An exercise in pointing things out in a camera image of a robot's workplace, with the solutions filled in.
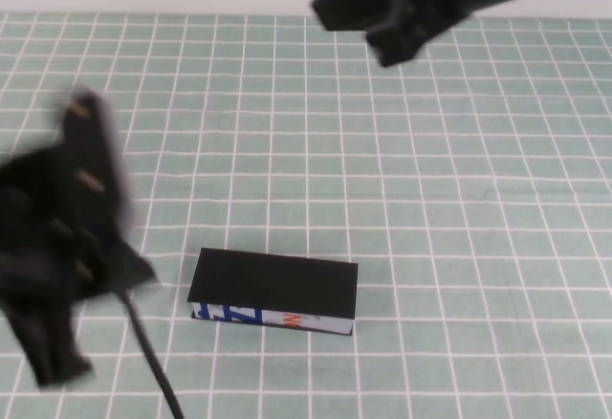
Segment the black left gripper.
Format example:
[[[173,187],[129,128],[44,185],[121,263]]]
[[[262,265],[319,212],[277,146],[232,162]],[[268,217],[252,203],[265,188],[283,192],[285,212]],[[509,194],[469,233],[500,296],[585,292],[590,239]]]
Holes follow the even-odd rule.
[[[77,88],[56,119],[58,138],[28,154],[37,236],[29,294],[37,301],[70,303],[156,282],[152,265],[125,238],[131,201],[106,102]],[[9,324],[39,386],[68,384],[91,373],[71,315],[67,305],[53,308],[47,331],[41,309],[9,311]]]

